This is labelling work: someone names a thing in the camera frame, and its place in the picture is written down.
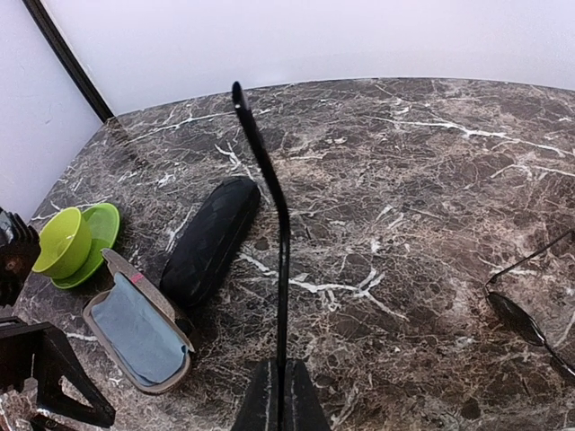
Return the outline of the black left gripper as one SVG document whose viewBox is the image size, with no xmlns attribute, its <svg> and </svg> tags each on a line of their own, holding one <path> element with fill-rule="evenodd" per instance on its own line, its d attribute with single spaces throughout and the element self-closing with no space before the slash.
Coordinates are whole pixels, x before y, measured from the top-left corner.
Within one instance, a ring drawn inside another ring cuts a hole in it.
<svg viewBox="0 0 575 431">
<path fill-rule="evenodd" d="M 40 255 L 40 237 L 19 215 L 1 211 L 1 305 L 13 306 Z M 50 322 L 1 319 L 1 393 L 37 382 L 39 408 L 98 427 L 111 427 L 116 410 L 87 376 L 65 333 Z"/>
</svg>

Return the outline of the gold frame sunglasses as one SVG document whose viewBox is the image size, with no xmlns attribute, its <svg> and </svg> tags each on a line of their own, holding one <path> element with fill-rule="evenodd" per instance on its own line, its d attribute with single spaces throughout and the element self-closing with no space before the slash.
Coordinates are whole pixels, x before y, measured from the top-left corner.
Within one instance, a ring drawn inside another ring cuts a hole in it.
<svg viewBox="0 0 575 431">
<path fill-rule="evenodd" d="M 505 327 L 549 355 L 574 384 L 574 231 L 560 234 L 493 274 L 486 301 Z"/>
</svg>

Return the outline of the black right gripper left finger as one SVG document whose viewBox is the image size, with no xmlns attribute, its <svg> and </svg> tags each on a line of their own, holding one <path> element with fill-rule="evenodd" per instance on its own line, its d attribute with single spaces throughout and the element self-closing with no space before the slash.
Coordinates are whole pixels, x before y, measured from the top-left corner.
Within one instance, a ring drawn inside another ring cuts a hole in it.
<svg viewBox="0 0 575 431">
<path fill-rule="evenodd" d="M 276 431 L 279 429 L 279 374 L 275 360 L 257 364 L 232 431 Z"/>
</svg>

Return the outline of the blue cleaning cloth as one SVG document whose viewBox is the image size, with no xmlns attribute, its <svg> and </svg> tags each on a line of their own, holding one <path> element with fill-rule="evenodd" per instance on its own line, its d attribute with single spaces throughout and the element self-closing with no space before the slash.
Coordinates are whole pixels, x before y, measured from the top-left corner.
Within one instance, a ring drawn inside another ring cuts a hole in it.
<svg viewBox="0 0 575 431">
<path fill-rule="evenodd" d="M 188 348 L 123 274 L 114 274 L 114 287 L 91 315 L 140 384 L 164 383 L 183 366 Z"/>
</svg>

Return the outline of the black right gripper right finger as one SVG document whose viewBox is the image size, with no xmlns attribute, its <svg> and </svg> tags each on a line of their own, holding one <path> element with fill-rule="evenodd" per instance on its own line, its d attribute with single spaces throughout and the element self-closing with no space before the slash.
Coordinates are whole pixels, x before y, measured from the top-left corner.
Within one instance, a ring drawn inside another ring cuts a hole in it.
<svg viewBox="0 0 575 431">
<path fill-rule="evenodd" d="M 284 429 L 330 431 L 305 363 L 288 359 L 284 380 Z"/>
</svg>

